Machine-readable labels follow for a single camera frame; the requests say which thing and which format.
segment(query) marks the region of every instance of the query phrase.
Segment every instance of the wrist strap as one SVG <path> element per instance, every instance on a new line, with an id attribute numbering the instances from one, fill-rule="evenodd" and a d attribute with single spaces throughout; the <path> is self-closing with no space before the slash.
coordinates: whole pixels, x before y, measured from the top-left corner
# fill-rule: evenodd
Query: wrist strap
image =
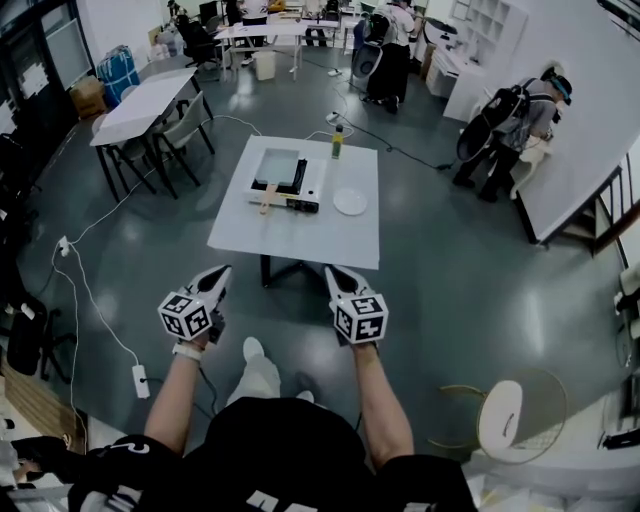
<path id="1" fill-rule="evenodd" d="M 173 355 L 180 354 L 181 356 L 188 357 L 189 359 L 193 359 L 198 364 L 202 360 L 202 352 L 199 350 L 195 350 L 191 347 L 186 347 L 180 343 L 176 343 L 173 346 Z"/>

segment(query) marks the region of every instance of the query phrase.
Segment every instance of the window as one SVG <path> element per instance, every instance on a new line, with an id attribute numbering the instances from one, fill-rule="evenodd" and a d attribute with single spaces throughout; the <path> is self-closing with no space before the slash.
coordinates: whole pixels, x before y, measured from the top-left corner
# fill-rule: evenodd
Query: window
<path id="1" fill-rule="evenodd" d="M 69 89 L 91 70 L 78 20 L 65 4 L 42 17 L 42 28 L 62 86 Z"/>

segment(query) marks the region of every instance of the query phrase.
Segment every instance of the white plate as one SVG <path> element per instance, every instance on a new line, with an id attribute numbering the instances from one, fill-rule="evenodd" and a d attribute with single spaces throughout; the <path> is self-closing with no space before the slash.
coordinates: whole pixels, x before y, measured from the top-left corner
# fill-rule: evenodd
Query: white plate
<path id="1" fill-rule="evenodd" d="M 360 215 L 367 209 L 367 198 L 358 190 L 341 188 L 334 194 L 333 204 L 340 213 Z"/>

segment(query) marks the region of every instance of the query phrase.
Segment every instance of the blue bag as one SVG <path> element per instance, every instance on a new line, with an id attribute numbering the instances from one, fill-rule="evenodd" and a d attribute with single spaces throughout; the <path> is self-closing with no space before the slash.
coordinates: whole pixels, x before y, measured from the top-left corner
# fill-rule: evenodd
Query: blue bag
<path id="1" fill-rule="evenodd" d="M 140 85 L 140 78 L 128 46 L 118 46 L 107 53 L 97 68 L 98 78 L 105 88 L 107 104 L 115 108 L 120 105 L 122 91 L 131 85 Z"/>

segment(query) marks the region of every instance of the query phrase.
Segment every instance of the black chair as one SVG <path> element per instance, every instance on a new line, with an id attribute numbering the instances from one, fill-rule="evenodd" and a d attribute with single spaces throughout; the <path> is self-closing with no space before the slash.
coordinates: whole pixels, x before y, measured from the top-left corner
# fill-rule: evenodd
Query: black chair
<path id="1" fill-rule="evenodd" d="M 207 21 L 209 21 L 214 16 L 218 15 L 218 3 L 207 2 L 206 4 L 200 4 L 200 23 L 203 26 L 207 25 Z"/>
<path id="2" fill-rule="evenodd" d="M 0 267 L 2 268 L 0 292 L 3 295 L 3 303 L 11 305 L 16 311 L 11 330 L 2 331 L 9 337 L 7 349 L 9 366 L 24 375 L 35 375 L 42 351 L 40 378 L 49 379 L 46 367 L 51 361 L 60 379 L 69 384 L 71 379 L 62 372 L 53 349 L 65 341 L 75 343 L 76 336 L 71 333 L 59 337 L 53 336 L 53 319 L 60 316 L 60 311 L 54 309 L 47 315 L 45 305 L 29 295 L 22 284 L 15 258 L 5 248 L 0 248 Z M 25 310 L 30 310 L 29 314 L 33 313 L 33 318 L 29 318 Z"/>
<path id="3" fill-rule="evenodd" d="M 210 62 L 217 66 L 219 63 L 217 47 L 220 46 L 220 41 L 214 41 L 197 21 L 189 21 L 186 16 L 179 16 L 178 18 L 180 19 L 176 26 L 182 39 L 184 39 L 184 54 L 193 59 L 186 67 L 201 66 L 205 62 Z"/>

